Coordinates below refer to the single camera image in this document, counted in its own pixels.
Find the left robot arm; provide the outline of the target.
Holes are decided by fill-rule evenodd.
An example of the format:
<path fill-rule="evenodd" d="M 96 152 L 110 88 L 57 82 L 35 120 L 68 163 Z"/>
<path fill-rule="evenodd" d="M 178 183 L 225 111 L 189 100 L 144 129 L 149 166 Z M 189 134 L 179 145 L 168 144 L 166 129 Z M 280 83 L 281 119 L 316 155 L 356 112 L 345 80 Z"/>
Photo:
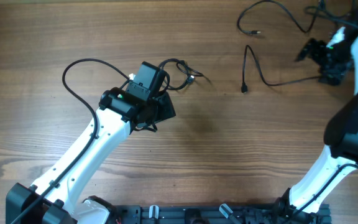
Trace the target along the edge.
<path fill-rule="evenodd" d="M 175 116 L 163 65 L 142 62 L 133 77 L 101 95 L 92 120 L 64 155 L 30 187 L 16 183 L 6 196 L 6 223 L 120 223 L 114 205 L 95 196 L 78 203 L 110 153 L 134 131 L 157 131 Z"/>

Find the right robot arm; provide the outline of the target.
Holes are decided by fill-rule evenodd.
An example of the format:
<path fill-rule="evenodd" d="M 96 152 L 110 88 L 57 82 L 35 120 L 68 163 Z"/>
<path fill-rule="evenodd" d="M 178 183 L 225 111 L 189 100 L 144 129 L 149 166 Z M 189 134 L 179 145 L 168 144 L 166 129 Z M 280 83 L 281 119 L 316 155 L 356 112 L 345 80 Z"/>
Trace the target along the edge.
<path fill-rule="evenodd" d="M 326 46 L 334 63 L 354 63 L 354 96 L 331 118 L 324 132 L 324 148 L 306 175 L 278 198 L 272 223 L 322 223 L 322 202 L 348 174 L 358 169 L 358 8 Z"/>

